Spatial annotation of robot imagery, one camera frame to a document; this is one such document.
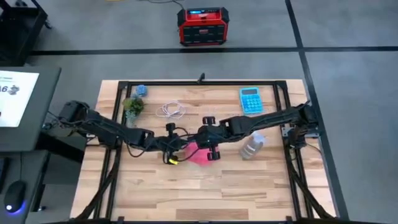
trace black mouse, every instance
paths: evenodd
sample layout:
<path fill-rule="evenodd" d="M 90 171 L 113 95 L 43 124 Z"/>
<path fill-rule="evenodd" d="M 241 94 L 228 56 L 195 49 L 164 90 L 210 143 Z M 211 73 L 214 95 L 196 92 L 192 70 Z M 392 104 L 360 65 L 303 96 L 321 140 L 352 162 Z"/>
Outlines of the black mouse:
<path fill-rule="evenodd" d="M 24 202 L 26 184 L 21 180 L 12 183 L 4 196 L 4 207 L 10 213 L 18 211 Z"/>

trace blue calculator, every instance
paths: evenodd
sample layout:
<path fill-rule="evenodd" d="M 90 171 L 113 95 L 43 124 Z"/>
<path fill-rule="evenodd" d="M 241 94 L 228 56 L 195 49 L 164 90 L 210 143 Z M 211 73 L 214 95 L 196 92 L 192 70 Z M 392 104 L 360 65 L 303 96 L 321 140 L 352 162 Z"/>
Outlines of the blue calculator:
<path fill-rule="evenodd" d="M 257 87 L 242 88 L 239 91 L 244 114 L 262 113 L 262 101 Z"/>

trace pink object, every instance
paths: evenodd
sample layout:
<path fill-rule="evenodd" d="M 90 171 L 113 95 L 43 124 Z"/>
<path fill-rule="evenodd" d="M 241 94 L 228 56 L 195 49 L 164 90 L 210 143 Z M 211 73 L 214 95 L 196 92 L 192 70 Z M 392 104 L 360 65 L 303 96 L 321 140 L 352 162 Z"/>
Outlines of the pink object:
<path fill-rule="evenodd" d="M 196 150 L 198 149 L 198 145 L 196 142 L 190 143 L 185 149 L 185 158 L 188 156 L 191 156 L 192 153 L 194 153 Z M 199 149 L 199 151 L 197 151 L 195 153 L 195 155 L 193 155 L 189 161 L 194 162 L 198 165 L 201 166 L 207 166 L 210 165 L 212 163 L 212 161 L 209 161 L 207 159 L 207 154 L 209 153 L 209 149 Z"/>

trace clear plastic bottle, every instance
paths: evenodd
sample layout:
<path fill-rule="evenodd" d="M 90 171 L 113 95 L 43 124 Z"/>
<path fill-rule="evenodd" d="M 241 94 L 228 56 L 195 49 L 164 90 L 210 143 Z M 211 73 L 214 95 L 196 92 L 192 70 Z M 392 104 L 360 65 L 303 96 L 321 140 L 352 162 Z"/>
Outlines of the clear plastic bottle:
<path fill-rule="evenodd" d="M 266 138 L 255 131 L 249 136 L 249 139 L 244 143 L 239 153 L 244 160 L 251 159 L 260 151 L 265 143 Z"/>

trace white cable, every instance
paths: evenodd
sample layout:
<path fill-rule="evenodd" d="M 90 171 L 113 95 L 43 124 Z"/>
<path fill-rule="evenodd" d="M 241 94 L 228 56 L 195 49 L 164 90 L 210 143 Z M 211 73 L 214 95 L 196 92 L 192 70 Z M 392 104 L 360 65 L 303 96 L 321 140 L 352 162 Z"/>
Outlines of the white cable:
<path fill-rule="evenodd" d="M 169 111 L 169 106 L 170 105 L 177 105 L 177 109 L 173 112 Z M 181 105 L 180 102 L 177 100 L 171 101 L 169 103 L 166 103 L 165 105 L 161 106 L 160 108 L 157 108 L 155 111 L 156 116 L 161 117 L 161 118 L 172 118 L 172 119 L 180 119 L 182 116 L 184 116 L 186 112 L 186 109 Z"/>

